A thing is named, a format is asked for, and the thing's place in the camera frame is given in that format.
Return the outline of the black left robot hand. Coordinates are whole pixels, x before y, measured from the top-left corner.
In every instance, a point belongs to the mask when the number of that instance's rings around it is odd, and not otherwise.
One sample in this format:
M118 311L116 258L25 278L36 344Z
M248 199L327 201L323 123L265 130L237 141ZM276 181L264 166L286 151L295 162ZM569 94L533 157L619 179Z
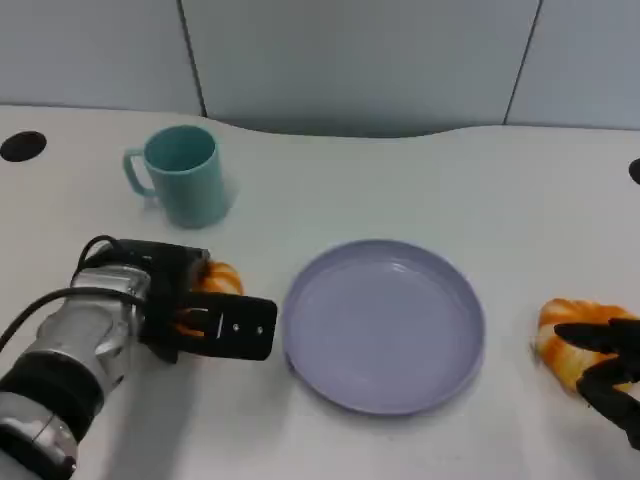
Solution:
M203 285L156 288L141 304L138 340L161 361L182 353L200 357L264 361L271 354L277 305Z

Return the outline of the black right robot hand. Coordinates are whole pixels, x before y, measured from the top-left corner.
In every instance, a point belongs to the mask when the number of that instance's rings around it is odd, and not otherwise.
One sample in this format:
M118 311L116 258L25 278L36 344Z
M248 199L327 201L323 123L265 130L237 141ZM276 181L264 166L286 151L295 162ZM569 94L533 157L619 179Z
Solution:
M604 324L561 323L554 332L570 345L609 358L587 368L576 382L579 395L623 430L639 448L639 401L617 387L639 382L639 322L611 318Z

